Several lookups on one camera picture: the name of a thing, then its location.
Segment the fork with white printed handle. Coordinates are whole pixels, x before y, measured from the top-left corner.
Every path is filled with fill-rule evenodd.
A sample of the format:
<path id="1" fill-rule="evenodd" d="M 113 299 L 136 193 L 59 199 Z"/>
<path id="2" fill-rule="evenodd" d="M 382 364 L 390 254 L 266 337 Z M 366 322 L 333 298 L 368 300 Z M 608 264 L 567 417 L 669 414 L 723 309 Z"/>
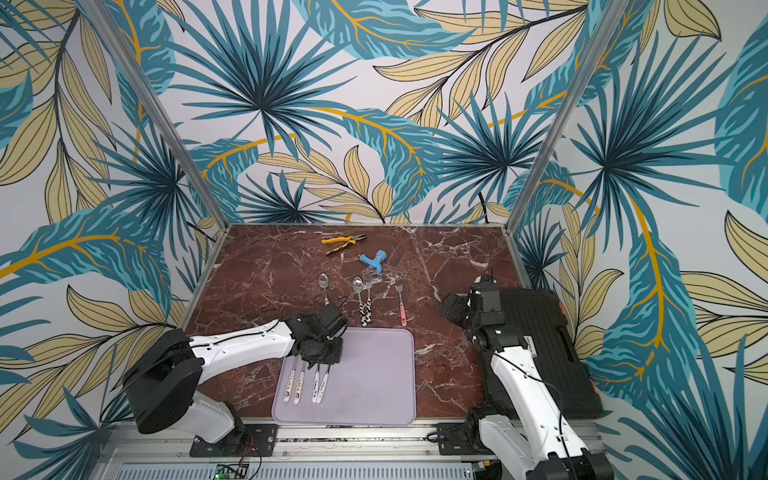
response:
<path id="1" fill-rule="evenodd" d="M 292 389 L 293 389 L 293 384 L 294 384 L 294 380 L 295 380 L 296 369 L 297 369 L 298 363 L 299 363 L 299 357 L 295 356 L 294 357 L 294 361 L 293 361 L 293 365 L 292 365 L 292 368 L 291 368 L 291 370 L 289 372 L 288 380 L 287 380 L 287 383 L 286 383 L 286 386 L 285 386 L 285 389 L 284 389 L 284 392 L 283 392 L 282 400 L 284 402 L 288 402 L 291 399 Z"/>

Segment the spoon with white printed handle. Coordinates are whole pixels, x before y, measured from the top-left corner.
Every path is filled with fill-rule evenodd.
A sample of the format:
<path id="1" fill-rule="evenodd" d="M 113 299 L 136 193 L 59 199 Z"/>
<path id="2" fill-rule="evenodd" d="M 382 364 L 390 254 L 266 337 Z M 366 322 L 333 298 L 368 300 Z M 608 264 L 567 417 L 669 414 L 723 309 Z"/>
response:
<path id="1" fill-rule="evenodd" d="M 306 362 L 304 360 L 299 360 L 299 373 L 296 378 L 296 384 L 295 384 L 295 388 L 292 395 L 292 402 L 294 404 L 298 404 L 301 401 L 306 370 L 307 370 Z"/>

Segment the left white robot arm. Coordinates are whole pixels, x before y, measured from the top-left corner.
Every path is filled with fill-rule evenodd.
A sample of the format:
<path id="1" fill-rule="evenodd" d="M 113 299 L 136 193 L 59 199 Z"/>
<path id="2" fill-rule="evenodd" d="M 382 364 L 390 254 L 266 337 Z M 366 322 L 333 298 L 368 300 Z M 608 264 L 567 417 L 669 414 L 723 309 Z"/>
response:
<path id="1" fill-rule="evenodd" d="M 165 332 L 122 377 L 137 430 L 175 429 L 238 453 L 250 435 L 234 407 L 198 391 L 214 377 L 255 362 L 294 356 L 310 366 L 340 362 L 347 321 L 332 303 L 252 328 L 208 336 Z"/>

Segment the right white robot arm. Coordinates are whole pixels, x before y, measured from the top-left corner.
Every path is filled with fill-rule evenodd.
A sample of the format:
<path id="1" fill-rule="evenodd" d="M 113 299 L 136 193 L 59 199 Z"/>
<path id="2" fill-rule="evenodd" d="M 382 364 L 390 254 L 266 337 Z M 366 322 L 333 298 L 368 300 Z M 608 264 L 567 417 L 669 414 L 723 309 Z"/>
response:
<path id="1" fill-rule="evenodd" d="M 481 282 L 448 294 L 440 314 L 475 346 L 485 391 L 463 422 L 437 426 L 441 454 L 492 454 L 497 478 L 614 478 L 567 420 L 594 419 L 602 405 L 554 293 Z"/>

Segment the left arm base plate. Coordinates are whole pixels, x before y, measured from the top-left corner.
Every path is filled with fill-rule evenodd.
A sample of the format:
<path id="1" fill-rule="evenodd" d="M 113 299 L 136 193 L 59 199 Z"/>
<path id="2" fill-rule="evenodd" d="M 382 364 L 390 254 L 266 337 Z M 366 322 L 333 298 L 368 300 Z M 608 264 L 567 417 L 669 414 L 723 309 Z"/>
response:
<path id="1" fill-rule="evenodd" d="M 189 455 L 192 458 L 271 457 L 277 433 L 277 424 L 245 424 L 236 427 L 216 443 L 208 443 L 196 436 L 193 439 Z"/>

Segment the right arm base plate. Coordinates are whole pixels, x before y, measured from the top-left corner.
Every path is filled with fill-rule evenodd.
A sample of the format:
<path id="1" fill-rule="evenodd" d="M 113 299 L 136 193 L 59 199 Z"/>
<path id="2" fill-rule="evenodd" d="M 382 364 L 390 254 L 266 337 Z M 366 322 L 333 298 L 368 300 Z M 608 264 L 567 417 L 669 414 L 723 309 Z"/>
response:
<path id="1" fill-rule="evenodd" d="M 438 423 L 436 441 L 441 455 L 489 454 L 479 439 L 477 429 L 470 422 Z"/>

